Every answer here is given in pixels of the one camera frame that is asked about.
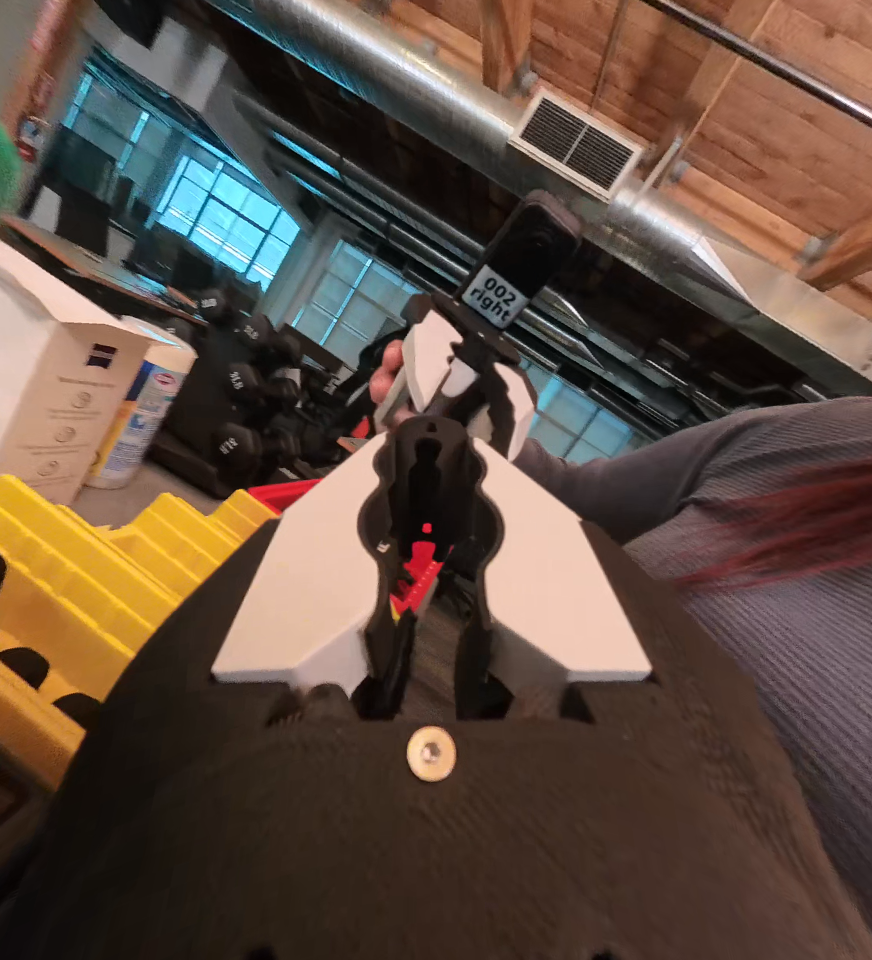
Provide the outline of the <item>red plastic bin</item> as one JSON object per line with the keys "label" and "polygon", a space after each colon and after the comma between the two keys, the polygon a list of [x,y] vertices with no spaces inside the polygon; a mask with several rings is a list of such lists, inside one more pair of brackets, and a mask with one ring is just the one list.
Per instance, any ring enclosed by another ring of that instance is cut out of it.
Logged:
{"label": "red plastic bin", "polygon": [[[251,486],[247,493],[279,517],[320,481],[318,478]],[[394,624],[398,624],[407,612],[420,617],[430,602],[443,567],[442,562],[435,560],[434,550],[431,543],[417,541],[413,544],[411,557],[401,563],[395,585],[390,591],[390,609]]]}

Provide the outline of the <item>person's right forearm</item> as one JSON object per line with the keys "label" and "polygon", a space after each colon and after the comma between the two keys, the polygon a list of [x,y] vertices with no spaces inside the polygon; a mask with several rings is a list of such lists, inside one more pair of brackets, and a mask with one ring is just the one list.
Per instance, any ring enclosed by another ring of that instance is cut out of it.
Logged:
{"label": "person's right forearm", "polygon": [[514,462],[580,519],[626,545],[691,506],[862,478],[872,463],[872,398],[730,414],[585,463],[529,439]]}

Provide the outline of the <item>yellow plastic rack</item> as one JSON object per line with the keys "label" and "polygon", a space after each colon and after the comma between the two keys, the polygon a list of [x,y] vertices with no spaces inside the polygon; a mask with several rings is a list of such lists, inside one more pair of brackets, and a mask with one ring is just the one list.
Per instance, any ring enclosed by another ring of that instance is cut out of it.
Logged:
{"label": "yellow plastic rack", "polygon": [[182,598],[108,531],[0,478],[0,747],[49,788],[62,781],[84,728],[57,702],[104,702]]}

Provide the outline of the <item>yellow plastic bin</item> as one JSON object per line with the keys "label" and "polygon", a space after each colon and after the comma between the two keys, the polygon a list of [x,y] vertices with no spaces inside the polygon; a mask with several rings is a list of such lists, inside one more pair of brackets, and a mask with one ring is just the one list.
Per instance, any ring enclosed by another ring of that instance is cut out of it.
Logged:
{"label": "yellow plastic bin", "polygon": [[278,516],[247,490],[236,491],[209,514],[163,493],[130,523],[100,532],[168,594],[185,599]]}

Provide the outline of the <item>silver ventilation duct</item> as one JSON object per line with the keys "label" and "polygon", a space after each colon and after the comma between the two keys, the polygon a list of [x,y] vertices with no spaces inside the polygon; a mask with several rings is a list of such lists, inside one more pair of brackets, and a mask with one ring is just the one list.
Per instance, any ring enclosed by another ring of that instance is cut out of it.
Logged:
{"label": "silver ventilation duct", "polygon": [[872,321],[695,216],[652,179],[631,174],[607,203],[510,146],[529,101],[548,88],[518,105],[351,2],[209,6],[512,194],[554,194],[590,245],[812,379],[840,392],[872,390]]}

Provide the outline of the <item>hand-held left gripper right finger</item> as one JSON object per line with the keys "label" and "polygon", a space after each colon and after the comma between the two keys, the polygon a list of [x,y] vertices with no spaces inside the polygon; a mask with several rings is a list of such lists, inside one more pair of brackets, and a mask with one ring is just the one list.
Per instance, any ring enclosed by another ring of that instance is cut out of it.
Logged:
{"label": "hand-held left gripper right finger", "polygon": [[652,666],[584,522],[454,421],[436,423],[444,517],[483,554],[456,648],[457,714],[497,714],[504,694],[639,683]]}

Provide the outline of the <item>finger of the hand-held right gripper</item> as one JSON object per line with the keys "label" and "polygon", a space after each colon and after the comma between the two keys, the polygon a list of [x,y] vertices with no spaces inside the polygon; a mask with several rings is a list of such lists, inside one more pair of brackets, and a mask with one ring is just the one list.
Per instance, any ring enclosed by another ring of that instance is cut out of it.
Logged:
{"label": "finger of the hand-held right gripper", "polygon": [[372,426],[375,433],[393,429],[385,423],[392,407],[408,405],[413,417],[438,416],[449,401],[443,388],[453,377],[457,360],[455,348],[463,343],[463,335],[434,307],[409,327],[402,337],[404,366],[394,389],[379,413],[373,406]]}
{"label": "finger of the hand-held right gripper", "polygon": [[507,461],[522,451],[536,415],[537,392],[519,366],[494,363],[479,383],[478,439]]}

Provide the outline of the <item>person in grey sweater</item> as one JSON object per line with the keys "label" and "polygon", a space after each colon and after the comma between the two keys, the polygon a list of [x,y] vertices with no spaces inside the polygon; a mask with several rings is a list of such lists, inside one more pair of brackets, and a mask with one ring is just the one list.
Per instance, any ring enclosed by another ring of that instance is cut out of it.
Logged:
{"label": "person in grey sweater", "polygon": [[[725,503],[685,508],[625,546],[672,583],[708,561]],[[872,564],[681,592],[753,678],[826,850],[872,927]]]}

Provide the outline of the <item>large paned window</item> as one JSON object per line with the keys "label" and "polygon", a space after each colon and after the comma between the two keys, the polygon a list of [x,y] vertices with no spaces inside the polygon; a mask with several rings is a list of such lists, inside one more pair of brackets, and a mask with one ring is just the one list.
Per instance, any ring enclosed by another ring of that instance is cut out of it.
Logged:
{"label": "large paned window", "polygon": [[265,292],[301,228],[249,174],[222,160],[177,161],[154,222]]}
{"label": "large paned window", "polygon": [[419,293],[362,248],[339,239],[290,326],[354,371],[365,348],[405,325],[403,310]]}
{"label": "large paned window", "polygon": [[640,445],[637,431],[584,391],[527,359],[521,368],[537,392],[528,437],[573,464],[614,459]]}
{"label": "large paned window", "polygon": [[61,126],[101,149],[123,172],[151,113],[83,67]]}

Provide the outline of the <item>rack of black dumbbells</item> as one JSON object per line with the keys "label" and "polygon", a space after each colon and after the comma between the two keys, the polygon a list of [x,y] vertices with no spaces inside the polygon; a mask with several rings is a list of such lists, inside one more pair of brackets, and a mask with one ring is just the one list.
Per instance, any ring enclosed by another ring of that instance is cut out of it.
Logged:
{"label": "rack of black dumbbells", "polygon": [[367,425],[370,366],[241,309],[231,290],[208,288],[195,302],[197,357],[148,459],[217,499],[340,464],[342,440]]}

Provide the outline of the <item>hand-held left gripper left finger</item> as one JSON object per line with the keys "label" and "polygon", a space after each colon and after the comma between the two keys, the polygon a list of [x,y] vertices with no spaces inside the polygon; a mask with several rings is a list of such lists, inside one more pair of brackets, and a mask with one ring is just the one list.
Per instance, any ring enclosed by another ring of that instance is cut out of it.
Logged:
{"label": "hand-held left gripper left finger", "polygon": [[278,520],[211,671],[220,683],[334,685],[359,714],[397,714],[416,616],[393,618],[391,595],[411,558],[390,494],[396,436],[368,441]]}

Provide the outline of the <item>white wipes canister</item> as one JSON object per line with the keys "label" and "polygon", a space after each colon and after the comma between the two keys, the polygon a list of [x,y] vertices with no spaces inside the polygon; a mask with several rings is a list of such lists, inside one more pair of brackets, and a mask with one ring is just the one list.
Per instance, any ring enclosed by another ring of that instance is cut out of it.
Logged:
{"label": "white wipes canister", "polygon": [[147,350],[117,410],[83,486],[116,490],[129,485],[164,424],[197,358],[177,335],[149,321],[122,316],[124,326],[147,338]]}

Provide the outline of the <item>white cardboard box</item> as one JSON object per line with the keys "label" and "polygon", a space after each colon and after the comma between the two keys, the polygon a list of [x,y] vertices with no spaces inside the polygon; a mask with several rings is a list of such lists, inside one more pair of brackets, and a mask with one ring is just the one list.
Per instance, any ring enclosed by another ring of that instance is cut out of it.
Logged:
{"label": "white cardboard box", "polygon": [[0,477],[70,506],[152,342],[0,241]]}

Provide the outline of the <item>person's red hair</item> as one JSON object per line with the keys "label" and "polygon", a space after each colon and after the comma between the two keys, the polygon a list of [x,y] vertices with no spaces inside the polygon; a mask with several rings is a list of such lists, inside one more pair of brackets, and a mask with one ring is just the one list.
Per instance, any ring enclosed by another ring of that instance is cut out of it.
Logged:
{"label": "person's red hair", "polygon": [[707,562],[672,579],[679,589],[745,589],[872,565],[872,454],[807,466],[782,487],[714,509]]}

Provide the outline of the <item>white air vent grille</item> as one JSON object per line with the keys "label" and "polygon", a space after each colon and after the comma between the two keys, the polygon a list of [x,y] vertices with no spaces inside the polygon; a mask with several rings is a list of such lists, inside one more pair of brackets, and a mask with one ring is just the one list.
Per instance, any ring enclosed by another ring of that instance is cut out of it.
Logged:
{"label": "white air vent grille", "polygon": [[604,203],[616,198],[646,147],[550,90],[535,93],[508,138],[514,150]]}

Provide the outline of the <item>wooden office desk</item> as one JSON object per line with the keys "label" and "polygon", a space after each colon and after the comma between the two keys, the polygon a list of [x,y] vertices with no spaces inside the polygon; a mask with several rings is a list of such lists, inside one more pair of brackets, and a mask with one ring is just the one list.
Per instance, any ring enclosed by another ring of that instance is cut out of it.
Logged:
{"label": "wooden office desk", "polygon": [[0,228],[11,232],[54,258],[76,277],[129,297],[171,316],[206,327],[207,321],[197,313],[197,304],[189,297],[174,292],[166,285],[92,253],[33,222],[13,214],[0,217]]}

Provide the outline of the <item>person's right hand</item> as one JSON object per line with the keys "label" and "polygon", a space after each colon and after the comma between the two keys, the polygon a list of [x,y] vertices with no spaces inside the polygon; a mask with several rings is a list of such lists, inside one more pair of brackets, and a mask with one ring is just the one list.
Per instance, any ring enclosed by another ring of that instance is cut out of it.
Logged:
{"label": "person's right hand", "polygon": [[[387,402],[404,366],[403,340],[389,342],[382,353],[379,367],[369,380],[370,399],[374,405],[375,413],[380,413],[382,405]],[[408,405],[399,408],[392,407],[384,422],[390,428],[398,427],[411,419],[413,415],[414,412]]]}

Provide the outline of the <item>black ceiling pipe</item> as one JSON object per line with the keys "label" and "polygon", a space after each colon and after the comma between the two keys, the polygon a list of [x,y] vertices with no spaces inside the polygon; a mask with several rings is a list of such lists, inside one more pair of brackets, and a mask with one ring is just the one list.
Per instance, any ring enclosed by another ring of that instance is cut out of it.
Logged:
{"label": "black ceiling pipe", "polygon": [[830,86],[820,78],[767,53],[750,40],[718,25],[702,15],[673,1],[644,1],[643,4],[674,20],[695,35],[702,37],[724,51],[757,66],[762,71],[800,90],[815,101],[823,103],[839,114],[872,130],[872,107]]}

